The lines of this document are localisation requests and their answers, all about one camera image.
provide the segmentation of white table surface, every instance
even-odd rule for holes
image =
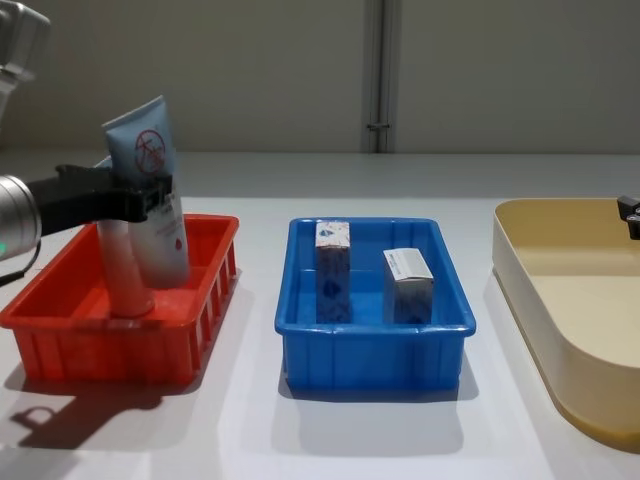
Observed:
[[[58,163],[100,158],[1,152],[0,172],[29,180]],[[598,444],[555,410],[491,262],[492,215],[505,198],[637,192],[637,157],[194,153],[181,162],[186,211],[240,219],[241,275],[201,384],[172,394],[104,385],[25,391],[15,341],[2,331],[0,479],[640,478],[640,456]],[[457,401],[291,398],[273,320],[288,222],[317,215],[439,222],[478,325]],[[588,234],[588,212],[576,212],[581,229]],[[72,235],[45,239],[36,269],[0,290],[0,306]],[[47,435],[12,420],[35,406],[60,412]],[[60,448],[69,438],[77,448]]]

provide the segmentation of yellow plastic tray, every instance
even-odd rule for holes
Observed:
[[[558,411],[640,452],[640,241],[614,199],[498,206],[493,262]]]

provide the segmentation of wall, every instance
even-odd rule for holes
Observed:
[[[163,93],[180,149],[360,148],[362,1],[26,1],[52,36],[5,145],[102,147],[103,122]]]
[[[640,152],[637,0],[404,0],[400,152]]]
[[[159,93],[184,150],[358,151],[367,2],[32,0],[12,146],[98,147]],[[640,152],[637,0],[402,0],[398,152]]]

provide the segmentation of red basket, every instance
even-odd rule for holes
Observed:
[[[155,308],[112,318],[95,225],[84,227],[0,314],[27,377],[188,384],[231,298],[238,219],[185,215],[191,279],[155,290]]]

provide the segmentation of small cardboard box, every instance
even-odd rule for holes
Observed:
[[[420,250],[384,250],[384,320],[397,324],[431,323],[433,275]]]
[[[316,224],[316,323],[351,322],[351,240],[346,222]]]

